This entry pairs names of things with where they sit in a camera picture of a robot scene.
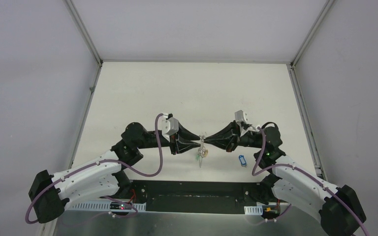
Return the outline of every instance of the small object held by grippers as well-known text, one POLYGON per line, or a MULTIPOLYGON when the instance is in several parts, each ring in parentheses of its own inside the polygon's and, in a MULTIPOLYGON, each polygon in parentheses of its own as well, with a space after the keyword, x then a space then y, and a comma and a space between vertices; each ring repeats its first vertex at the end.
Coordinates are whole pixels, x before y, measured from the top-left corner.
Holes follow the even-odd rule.
POLYGON ((245 160, 244 155, 240 155, 238 159, 240 160, 241 166, 247 167, 247 161, 245 160))

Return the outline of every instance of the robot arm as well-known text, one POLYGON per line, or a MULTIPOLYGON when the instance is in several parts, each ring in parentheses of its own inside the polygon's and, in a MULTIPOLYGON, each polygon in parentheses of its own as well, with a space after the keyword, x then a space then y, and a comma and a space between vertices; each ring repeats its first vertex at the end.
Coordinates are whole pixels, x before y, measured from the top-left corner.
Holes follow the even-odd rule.
POLYGON ((359 199, 355 191, 347 185, 338 186, 319 179, 317 176, 304 171, 293 159, 279 149, 282 144, 277 125, 262 126, 266 143, 257 128, 248 123, 247 114, 243 111, 235 113, 235 120, 226 128, 205 138, 205 143, 212 144, 227 152, 232 152, 238 146, 262 148, 264 155, 259 160, 259 167, 270 172, 258 185, 259 196, 255 199, 268 204, 271 199, 280 199, 291 203, 320 222, 322 228, 330 236, 349 236, 358 228, 359 224, 351 213, 331 195, 335 194, 360 219, 366 221, 359 199))
MULTIPOLYGON (((199 136, 187 131, 171 114, 165 118, 159 131, 162 147, 170 147, 173 155, 200 147, 192 142, 199 136)), ((155 132, 137 122, 129 124, 121 137, 121 141, 92 161, 52 175, 47 170, 36 175, 29 196, 32 202, 35 200, 32 206, 39 223, 56 219, 75 204, 129 191, 131 183, 123 170, 143 158, 139 149, 157 148, 158 144, 155 132)))

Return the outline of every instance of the white perforated rail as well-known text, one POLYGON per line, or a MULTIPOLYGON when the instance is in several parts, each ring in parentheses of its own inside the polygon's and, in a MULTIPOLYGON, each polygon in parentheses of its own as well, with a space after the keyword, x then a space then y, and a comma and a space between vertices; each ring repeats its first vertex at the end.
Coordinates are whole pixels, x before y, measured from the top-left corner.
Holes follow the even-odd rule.
MULTIPOLYGON (((115 212, 130 212, 134 210, 130 209, 111 209, 111 203, 112 201, 86 201, 84 203, 79 203, 68 210, 85 210, 85 211, 115 211, 115 212)), ((144 212, 146 211, 146 204, 138 204, 135 203, 134 207, 139 211, 139 212, 144 212)))
POLYGON ((263 214, 263 207, 261 205, 245 206, 244 207, 244 214, 246 214, 246 215, 262 215, 263 214))

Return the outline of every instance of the blue object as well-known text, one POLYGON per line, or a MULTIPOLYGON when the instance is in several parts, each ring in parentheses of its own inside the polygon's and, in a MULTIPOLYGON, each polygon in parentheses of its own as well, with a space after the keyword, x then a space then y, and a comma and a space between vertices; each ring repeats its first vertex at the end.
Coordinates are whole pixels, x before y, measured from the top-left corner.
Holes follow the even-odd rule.
POLYGON ((238 159, 240 160, 241 166, 247 167, 247 161, 243 155, 240 155, 238 159))

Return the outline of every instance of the gray floor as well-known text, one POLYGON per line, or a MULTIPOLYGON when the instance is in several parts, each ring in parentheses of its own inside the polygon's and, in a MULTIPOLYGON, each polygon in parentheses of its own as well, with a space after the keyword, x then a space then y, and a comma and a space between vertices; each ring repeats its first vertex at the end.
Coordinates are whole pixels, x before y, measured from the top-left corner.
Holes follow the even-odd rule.
POLYGON ((108 214, 78 227, 66 227, 98 212, 65 212, 58 221, 56 236, 326 236, 317 221, 297 208, 277 223, 260 226, 260 216, 145 212, 129 219, 112 219, 108 214))

